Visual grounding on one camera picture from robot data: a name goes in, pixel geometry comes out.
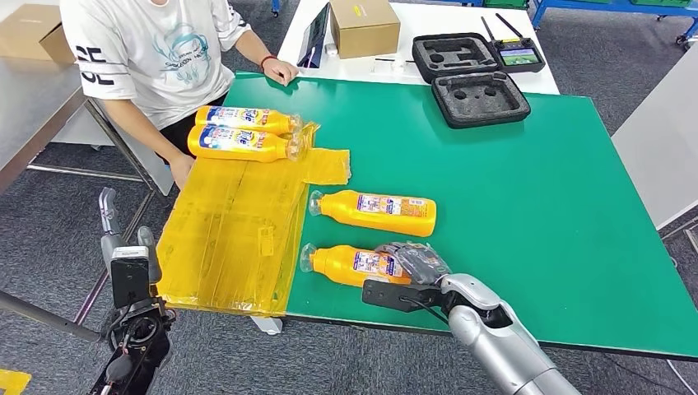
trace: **bottle label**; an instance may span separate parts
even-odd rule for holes
[[[262,149],[265,132],[253,132],[249,130],[223,128],[221,126],[207,125],[204,127],[199,145],[202,148],[231,151],[232,149],[244,149],[259,151]]]
[[[384,212],[393,216],[426,216],[424,199],[399,196],[359,195],[359,211]]]
[[[400,277],[403,274],[403,267],[396,263],[392,257],[362,251],[354,255],[354,270],[393,277]]]
[[[214,107],[208,110],[206,120],[217,125],[264,126],[269,117],[268,109],[237,109],[234,107]]]

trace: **blue shelf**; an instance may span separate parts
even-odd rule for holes
[[[644,6],[633,4],[630,0],[611,0],[610,3],[602,2],[577,2],[574,0],[533,0],[536,3],[536,15],[532,24],[538,28],[543,14],[547,8],[566,8],[570,10],[589,10],[607,12],[638,12],[657,16],[689,16],[693,18],[693,25],[686,31],[684,37],[690,37],[698,30],[698,0],[694,0],[689,7],[665,7]]]
[[[698,1],[689,7],[642,6],[633,4],[630,0],[611,0],[602,2],[576,2],[575,0],[535,0],[536,4],[545,3],[551,8],[569,8],[575,10],[609,11],[609,12],[640,12],[643,14],[670,16],[698,16]]]

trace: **yellow plastic sheet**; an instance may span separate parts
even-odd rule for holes
[[[349,177],[349,151],[313,148],[267,164],[197,159],[158,244],[160,295],[180,308],[283,315],[308,184]]]
[[[20,395],[31,380],[31,374],[0,369],[0,389],[4,395]]]

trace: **green table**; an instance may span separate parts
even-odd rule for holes
[[[453,130],[428,86],[301,78],[282,88],[239,73],[226,105],[320,123],[317,146],[351,150],[347,188],[434,199],[436,228],[425,241],[453,272],[507,300],[542,344],[698,360],[696,307],[592,101],[526,97],[532,113],[523,122]],[[307,214],[301,245],[372,249],[406,239],[421,241]],[[448,330],[425,311],[363,304],[360,288],[298,269],[286,311]]]

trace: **orange bottle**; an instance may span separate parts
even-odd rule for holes
[[[300,270],[322,273],[330,280],[348,286],[363,286],[366,279],[396,284],[411,282],[407,272],[387,254],[349,245],[317,249],[306,244],[300,252]]]
[[[244,109],[211,105],[198,109],[196,124],[256,130],[276,135],[299,132],[303,127],[303,121],[299,115],[286,115],[275,109]]]
[[[298,160],[308,148],[307,138],[301,133],[286,140],[267,132],[215,125],[195,125],[189,132],[187,145],[196,157],[258,162]]]
[[[434,232],[436,203],[417,197],[341,191],[310,194],[310,214],[331,216],[337,222],[426,237]]]

